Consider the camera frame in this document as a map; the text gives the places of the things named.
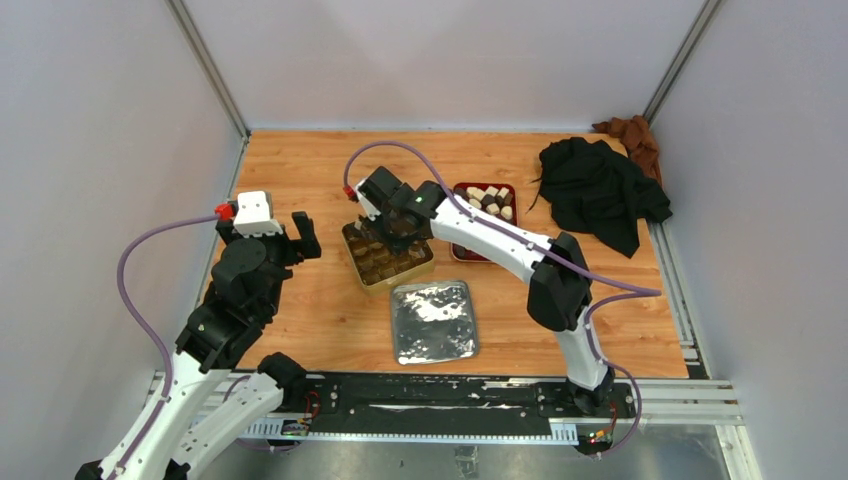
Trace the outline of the gold chocolate tin box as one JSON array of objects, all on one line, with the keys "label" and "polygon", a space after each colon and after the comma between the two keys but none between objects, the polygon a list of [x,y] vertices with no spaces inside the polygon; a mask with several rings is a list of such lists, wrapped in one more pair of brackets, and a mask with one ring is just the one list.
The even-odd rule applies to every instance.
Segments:
[{"label": "gold chocolate tin box", "polygon": [[426,242],[402,254],[365,235],[359,221],[345,224],[342,237],[362,289],[376,296],[435,270],[435,256]]}]

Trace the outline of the red chocolate tray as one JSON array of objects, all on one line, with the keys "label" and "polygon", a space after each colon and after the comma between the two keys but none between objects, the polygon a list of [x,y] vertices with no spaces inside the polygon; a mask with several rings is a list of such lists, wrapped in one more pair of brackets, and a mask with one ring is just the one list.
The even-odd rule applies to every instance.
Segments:
[{"label": "red chocolate tray", "polygon": [[459,182],[453,191],[473,208],[490,216],[518,225],[518,207],[515,188],[506,183]]}]

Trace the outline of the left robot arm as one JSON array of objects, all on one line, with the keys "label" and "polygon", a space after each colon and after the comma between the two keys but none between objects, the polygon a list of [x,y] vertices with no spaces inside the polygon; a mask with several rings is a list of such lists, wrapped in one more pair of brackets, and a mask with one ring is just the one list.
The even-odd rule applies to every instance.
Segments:
[{"label": "left robot arm", "polygon": [[268,215],[261,218],[262,232],[250,233],[241,221],[245,214],[224,205],[213,216],[225,249],[165,362],[162,382],[119,444],[105,458],[82,465],[76,478],[198,479],[260,417],[301,407],[313,415],[306,370],[274,353],[214,411],[196,418],[272,322],[293,266],[321,255],[306,213],[292,215],[296,239]]}]

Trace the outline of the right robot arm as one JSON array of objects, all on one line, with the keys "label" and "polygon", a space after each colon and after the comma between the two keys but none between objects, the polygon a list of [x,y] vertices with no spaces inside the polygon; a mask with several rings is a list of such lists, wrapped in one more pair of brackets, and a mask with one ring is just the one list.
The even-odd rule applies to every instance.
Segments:
[{"label": "right robot arm", "polygon": [[615,375],[602,360],[589,324],[591,281],[566,265],[586,265],[572,236],[528,232],[433,181],[412,189],[397,180],[365,179],[352,190],[365,212],[364,226],[390,248],[443,240],[483,256],[526,284],[528,315],[554,334],[565,358],[567,401],[589,418],[609,407]]}]

